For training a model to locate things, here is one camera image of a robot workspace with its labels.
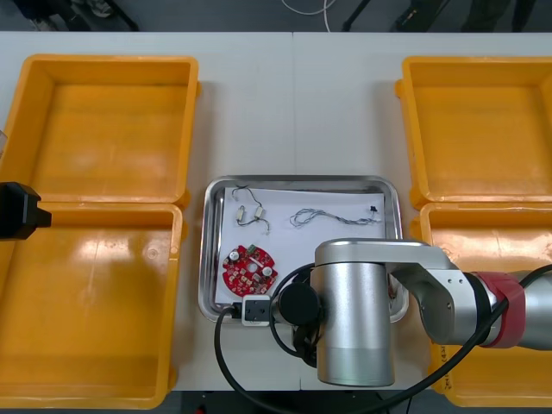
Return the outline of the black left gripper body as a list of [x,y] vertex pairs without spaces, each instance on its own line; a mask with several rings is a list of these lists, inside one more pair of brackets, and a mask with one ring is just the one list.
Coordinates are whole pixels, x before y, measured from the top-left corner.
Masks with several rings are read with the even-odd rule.
[[1,183],[1,240],[26,240],[38,227],[40,196],[17,182]]

